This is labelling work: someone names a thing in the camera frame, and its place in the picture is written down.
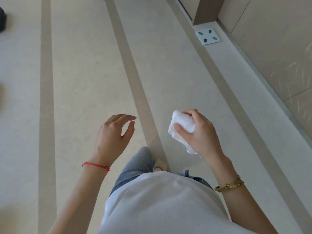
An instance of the brown floor stripe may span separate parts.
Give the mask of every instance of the brown floor stripe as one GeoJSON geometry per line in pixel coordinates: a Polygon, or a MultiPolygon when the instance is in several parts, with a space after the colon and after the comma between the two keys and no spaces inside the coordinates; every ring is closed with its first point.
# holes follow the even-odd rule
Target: brown floor stripe
{"type": "Polygon", "coordinates": [[[182,13],[176,1],[167,0],[167,2],[169,3],[174,14],[176,15],[181,26],[183,27],[189,40],[193,44],[193,47],[197,51],[197,54],[204,63],[216,86],[220,90],[229,108],[232,110],[232,113],[234,114],[236,120],[238,121],[242,130],[247,136],[250,144],[253,146],[255,152],[257,153],[260,161],[270,175],[276,188],[280,192],[282,198],[284,199],[289,210],[294,216],[294,219],[298,223],[298,226],[304,234],[311,233],[312,218],[303,203],[301,202],[297,193],[289,183],[282,169],[279,167],[275,158],[271,154],[271,151],[267,148],[265,142],[261,138],[260,134],[258,133],[251,120],[249,119],[240,102],[237,100],[235,94],[228,86],[223,75],[220,73],[219,69],[211,59],[210,55],[197,39],[195,31],[182,13]]]}
{"type": "Polygon", "coordinates": [[[124,33],[115,2],[114,0],[105,0],[105,2],[114,29],[121,58],[124,63],[124,69],[126,71],[131,92],[135,101],[135,106],[138,111],[138,116],[142,125],[146,144],[151,150],[153,157],[161,159],[168,165],[167,157],[160,141],[154,118],[149,107],[149,103],[147,101],[126,34],[124,33]]]}
{"type": "Polygon", "coordinates": [[[57,216],[51,0],[41,0],[38,234],[47,234],[57,216]]]}

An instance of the white cloth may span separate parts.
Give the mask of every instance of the white cloth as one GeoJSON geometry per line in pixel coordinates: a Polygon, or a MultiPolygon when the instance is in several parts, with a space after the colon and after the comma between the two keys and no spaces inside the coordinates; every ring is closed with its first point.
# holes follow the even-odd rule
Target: white cloth
{"type": "Polygon", "coordinates": [[[188,114],[181,113],[177,110],[174,111],[172,114],[172,120],[169,125],[168,133],[172,135],[172,137],[184,144],[186,151],[190,154],[197,154],[192,147],[177,133],[177,131],[174,128],[174,123],[180,124],[187,132],[193,133],[195,130],[195,122],[192,116],[188,114]]]}
{"type": "Polygon", "coordinates": [[[156,172],[142,174],[108,198],[98,234],[116,233],[253,232],[228,220],[212,189],[191,178],[156,172]]]}

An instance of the gold bracelet charm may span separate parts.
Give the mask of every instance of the gold bracelet charm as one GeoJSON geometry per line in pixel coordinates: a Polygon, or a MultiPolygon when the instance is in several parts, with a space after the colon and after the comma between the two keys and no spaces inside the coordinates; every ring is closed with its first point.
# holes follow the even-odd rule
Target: gold bracelet charm
{"type": "Polygon", "coordinates": [[[232,183],[232,184],[225,184],[225,186],[224,187],[222,187],[222,188],[220,188],[219,186],[217,186],[216,188],[215,188],[215,191],[217,191],[217,192],[223,192],[223,191],[226,191],[226,190],[229,190],[229,189],[235,189],[235,188],[237,188],[237,187],[241,187],[242,185],[244,185],[244,181],[242,181],[241,179],[240,179],[240,176],[237,176],[237,181],[236,182],[234,182],[234,183],[232,183]]]}

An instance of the blue jeans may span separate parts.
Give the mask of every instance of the blue jeans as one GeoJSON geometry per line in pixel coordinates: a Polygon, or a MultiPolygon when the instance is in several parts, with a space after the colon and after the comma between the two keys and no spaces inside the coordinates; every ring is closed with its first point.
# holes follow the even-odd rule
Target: blue jeans
{"type": "MultiPolygon", "coordinates": [[[[127,165],[124,167],[123,171],[119,175],[117,181],[115,182],[115,186],[112,189],[111,194],[117,190],[119,187],[127,184],[128,182],[134,180],[138,176],[143,173],[152,173],[154,166],[154,160],[152,158],[152,154],[147,147],[142,147],[135,156],[133,156],[127,165]]],[[[192,177],[189,176],[188,170],[185,171],[184,174],[178,174],[180,176],[189,177],[199,183],[208,186],[209,188],[213,189],[207,181],[200,177],[192,177]]]]}

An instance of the beige shoe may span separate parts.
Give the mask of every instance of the beige shoe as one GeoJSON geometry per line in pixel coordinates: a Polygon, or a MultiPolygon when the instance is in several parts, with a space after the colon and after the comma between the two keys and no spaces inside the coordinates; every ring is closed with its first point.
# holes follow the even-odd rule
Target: beige shoe
{"type": "Polygon", "coordinates": [[[163,161],[158,159],[154,164],[153,171],[161,172],[161,171],[166,171],[166,170],[167,170],[167,165],[163,161]]]}

